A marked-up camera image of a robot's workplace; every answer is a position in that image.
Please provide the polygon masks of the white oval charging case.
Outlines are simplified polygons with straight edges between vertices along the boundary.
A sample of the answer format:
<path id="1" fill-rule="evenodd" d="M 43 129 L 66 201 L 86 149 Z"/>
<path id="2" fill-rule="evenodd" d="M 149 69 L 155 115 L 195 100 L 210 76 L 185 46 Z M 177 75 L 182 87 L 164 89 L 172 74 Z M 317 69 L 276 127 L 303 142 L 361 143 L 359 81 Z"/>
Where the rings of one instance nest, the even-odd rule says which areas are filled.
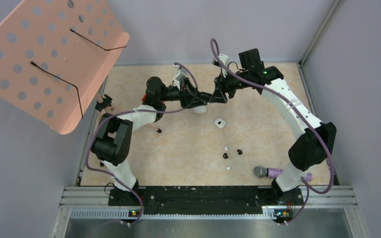
<path id="1" fill-rule="evenodd" d="M 193 111 L 196 114 L 204 114 L 207 112 L 207 107 L 206 106 L 198 106 L 198 107 L 193 108 Z"/>

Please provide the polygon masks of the white square charging case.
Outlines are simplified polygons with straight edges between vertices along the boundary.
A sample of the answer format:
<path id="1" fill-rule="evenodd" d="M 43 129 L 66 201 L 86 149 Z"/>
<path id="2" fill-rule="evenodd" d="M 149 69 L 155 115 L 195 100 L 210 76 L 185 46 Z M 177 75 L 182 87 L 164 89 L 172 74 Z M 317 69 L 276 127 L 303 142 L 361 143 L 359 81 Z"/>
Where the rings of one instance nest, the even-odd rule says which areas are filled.
<path id="1" fill-rule="evenodd" d="M 226 126 L 226 122 L 225 122 L 222 118 L 217 118 L 217 119 L 214 121 L 214 124 L 215 124 L 219 129 L 223 129 L 223 128 Z"/>

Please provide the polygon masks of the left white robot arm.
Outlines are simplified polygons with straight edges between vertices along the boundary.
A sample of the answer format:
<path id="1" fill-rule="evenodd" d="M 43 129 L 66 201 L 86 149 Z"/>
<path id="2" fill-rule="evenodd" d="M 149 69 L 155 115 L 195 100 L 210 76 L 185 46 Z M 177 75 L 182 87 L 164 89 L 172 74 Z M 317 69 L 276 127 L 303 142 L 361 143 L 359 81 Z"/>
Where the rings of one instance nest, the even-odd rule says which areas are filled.
<path id="1" fill-rule="evenodd" d="M 135 204 L 139 191 L 127 157 L 130 151 L 132 133 L 151 123 L 159 121 L 166 112 L 166 101 L 179 101 L 182 109 L 207 105 L 210 93 L 200 92 L 185 77 L 179 87 L 166 86 L 159 77 L 151 77 L 146 83 L 142 104 L 128 114 L 114 117 L 106 113 L 101 119 L 101 128 L 91 146 L 91 152 L 107 167 L 114 177 L 114 184 L 121 190 L 120 198 L 127 205 Z"/>

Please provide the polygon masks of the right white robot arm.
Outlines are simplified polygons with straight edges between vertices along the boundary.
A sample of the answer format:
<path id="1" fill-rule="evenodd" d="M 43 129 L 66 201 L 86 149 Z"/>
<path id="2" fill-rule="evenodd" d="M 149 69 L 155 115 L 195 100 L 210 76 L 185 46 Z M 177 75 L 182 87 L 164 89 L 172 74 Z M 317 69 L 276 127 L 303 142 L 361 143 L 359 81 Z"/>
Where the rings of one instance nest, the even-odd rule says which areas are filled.
<path id="1" fill-rule="evenodd" d="M 197 87 L 178 83 L 180 90 L 190 93 L 185 106 L 194 108 L 211 103 L 225 104 L 237 90 L 255 89 L 269 101 L 290 127 L 296 139 L 288 151 L 289 163 L 272 182 L 271 198 L 277 204 L 285 204 L 293 191 L 304 180 L 307 170 L 329 159 L 336 137 L 336 126 L 324 123 L 313 115 L 293 93 L 284 75 L 275 66 L 265 67 L 258 49 L 239 53 L 241 69 L 229 68 L 228 56 L 214 51 L 213 64 L 221 69 L 214 79 L 212 93 L 200 92 Z"/>

